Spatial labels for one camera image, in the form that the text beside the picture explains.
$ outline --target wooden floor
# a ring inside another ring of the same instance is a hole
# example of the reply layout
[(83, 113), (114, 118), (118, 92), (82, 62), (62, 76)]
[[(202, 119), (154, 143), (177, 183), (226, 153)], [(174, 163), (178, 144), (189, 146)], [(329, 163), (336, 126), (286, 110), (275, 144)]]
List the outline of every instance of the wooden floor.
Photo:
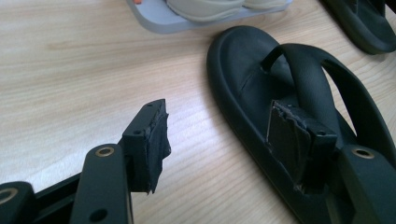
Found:
[[(396, 30), (396, 15), (386, 13)], [(363, 82), (396, 139), (396, 53), (361, 52), (318, 1), (157, 35), (125, 0), (4, 0), (0, 183), (28, 181), (39, 191), (79, 173), (90, 149), (117, 143), (143, 104), (165, 98), (172, 154), (155, 194), (133, 193), (135, 223), (296, 223), (208, 88), (207, 49), (235, 25), (329, 51)]]

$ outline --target black flip-flop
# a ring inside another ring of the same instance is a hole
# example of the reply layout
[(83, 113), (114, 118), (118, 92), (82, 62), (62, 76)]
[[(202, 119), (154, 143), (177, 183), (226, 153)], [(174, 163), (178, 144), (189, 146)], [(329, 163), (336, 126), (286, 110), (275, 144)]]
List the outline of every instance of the black flip-flop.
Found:
[[(340, 195), (346, 194), (347, 201), (361, 198), (345, 193), (349, 177), (344, 170), (334, 175), (343, 176), (339, 177), (342, 184), (329, 177), (334, 170), (329, 166), (339, 166), (339, 158), (348, 158), (347, 146), (358, 146), (352, 151), (361, 154), (375, 154), (372, 161), (385, 163), (383, 168), (391, 173), (390, 183), (378, 181), (396, 187), (396, 152), (388, 128), (360, 81), (329, 53), (304, 45), (279, 45), (262, 30), (239, 26), (214, 40), (206, 66), (224, 117), (304, 223), (330, 223), (356, 215), (337, 210)], [(357, 134), (335, 109), (323, 68), (339, 89)], [(303, 149), (303, 144), (311, 144), (311, 149)], [(329, 205), (329, 201), (338, 203)], [(393, 206), (396, 201), (387, 203)]]
[(320, 0), (349, 39), (369, 54), (396, 50), (396, 34), (385, 18), (385, 0)]

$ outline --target wooden table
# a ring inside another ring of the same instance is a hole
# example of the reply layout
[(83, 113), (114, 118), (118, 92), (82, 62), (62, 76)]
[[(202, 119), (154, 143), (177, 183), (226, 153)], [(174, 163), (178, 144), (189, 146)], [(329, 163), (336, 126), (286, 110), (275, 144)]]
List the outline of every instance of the wooden table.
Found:
[[(387, 8), (396, 30), (396, 16)], [(136, 223), (295, 223), (220, 114), (205, 55), (235, 25), (325, 49), (372, 94), (396, 139), (396, 53), (358, 50), (314, 0), (283, 12), (172, 35), (142, 28), (125, 0), (0, 1), (0, 183), (42, 190), (117, 143), (145, 103), (165, 98), (172, 154), (153, 195), (133, 193)], [(345, 109), (337, 98), (337, 106)]]

